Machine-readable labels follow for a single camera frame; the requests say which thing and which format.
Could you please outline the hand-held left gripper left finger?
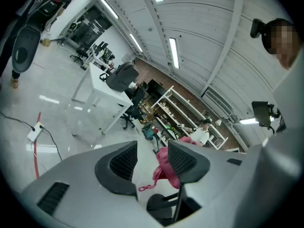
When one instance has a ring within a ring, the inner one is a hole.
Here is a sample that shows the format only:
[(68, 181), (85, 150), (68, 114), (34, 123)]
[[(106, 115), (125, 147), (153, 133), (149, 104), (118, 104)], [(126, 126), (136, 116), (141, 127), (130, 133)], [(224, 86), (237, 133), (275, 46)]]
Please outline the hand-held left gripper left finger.
[(132, 183), (137, 141), (73, 155), (29, 184), (24, 207), (45, 228), (159, 228)]

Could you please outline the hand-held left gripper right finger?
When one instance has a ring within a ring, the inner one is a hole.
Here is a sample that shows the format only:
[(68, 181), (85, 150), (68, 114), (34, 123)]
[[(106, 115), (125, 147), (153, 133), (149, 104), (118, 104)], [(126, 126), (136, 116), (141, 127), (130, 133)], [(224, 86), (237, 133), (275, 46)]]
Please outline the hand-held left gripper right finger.
[(172, 228), (219, 228), (226, 204), (220, 195), (237, 173), (244, 155), (185, 143), (168, 142), (168, 158), (180, 181)]

